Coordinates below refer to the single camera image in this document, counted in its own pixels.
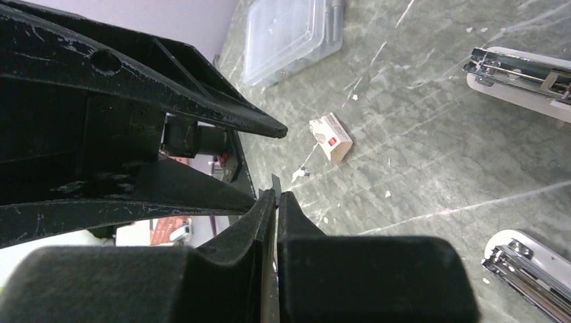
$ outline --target gray marble tabletop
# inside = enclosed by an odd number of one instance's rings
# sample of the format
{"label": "gray marble tabletop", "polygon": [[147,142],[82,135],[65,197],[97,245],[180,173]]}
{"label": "gray marble tabletop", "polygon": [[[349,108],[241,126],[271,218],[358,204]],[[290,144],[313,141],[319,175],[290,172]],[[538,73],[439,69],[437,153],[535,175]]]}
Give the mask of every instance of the gray marble tabletop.
{"label": "gray marble tabletop", "polygon": [[[503,229],[571,258],[571,126],[473,91],[462,66],[481,46],[571,60],[571,2],[345,0],[343,48],[268,88],[241,77],[252,2],[236,10],[220,69],[290,129],[280,140],[241,135],[255,186],[277,174],[330,235],[444,238],[482,322],[549,322],[480,260]],[[290,184],[315,144],[308,121],[329,112],[354,146],[338,164],[316,150],[310,177]]]}

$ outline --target plastic container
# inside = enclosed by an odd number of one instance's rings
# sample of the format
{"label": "plastic container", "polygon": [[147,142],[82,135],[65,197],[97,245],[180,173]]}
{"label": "plastic container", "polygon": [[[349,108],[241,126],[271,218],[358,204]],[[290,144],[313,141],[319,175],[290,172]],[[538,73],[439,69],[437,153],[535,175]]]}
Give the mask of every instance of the plastic container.
{"label": "plastic container", "polygon": [[343,0],[257,0],[248,13],[242,80],[272,85],[342,44]]}

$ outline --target container lid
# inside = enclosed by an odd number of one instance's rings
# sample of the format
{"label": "container lid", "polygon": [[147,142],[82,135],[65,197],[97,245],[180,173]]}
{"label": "container lid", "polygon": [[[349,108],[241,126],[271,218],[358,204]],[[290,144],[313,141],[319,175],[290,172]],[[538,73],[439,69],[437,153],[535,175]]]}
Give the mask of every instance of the container lid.
{"label": "container lid", "polygon": [[250,6],[245,84],[279,73],[323,42],[326,0],[257,0]]}

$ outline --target white wall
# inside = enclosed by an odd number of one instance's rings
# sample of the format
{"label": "white wall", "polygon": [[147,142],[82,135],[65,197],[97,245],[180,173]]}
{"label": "white wall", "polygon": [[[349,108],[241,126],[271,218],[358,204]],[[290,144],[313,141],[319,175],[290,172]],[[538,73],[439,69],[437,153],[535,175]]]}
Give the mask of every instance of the white wall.
{"label": "white wall", "polygon": [[220,54],[238,0],[28,0]]}

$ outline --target small cardboard box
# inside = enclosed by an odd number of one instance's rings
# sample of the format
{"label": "small cardboard box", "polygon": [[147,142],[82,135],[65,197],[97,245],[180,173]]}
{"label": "small cardboard box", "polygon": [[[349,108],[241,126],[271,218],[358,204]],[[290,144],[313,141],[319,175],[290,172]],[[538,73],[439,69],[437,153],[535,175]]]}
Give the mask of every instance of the small cardboard box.
{"label": "small cardboard box", "polygon": [[340,162],[353,145],[333,113],[311,120],[309,129],[330,161]]}

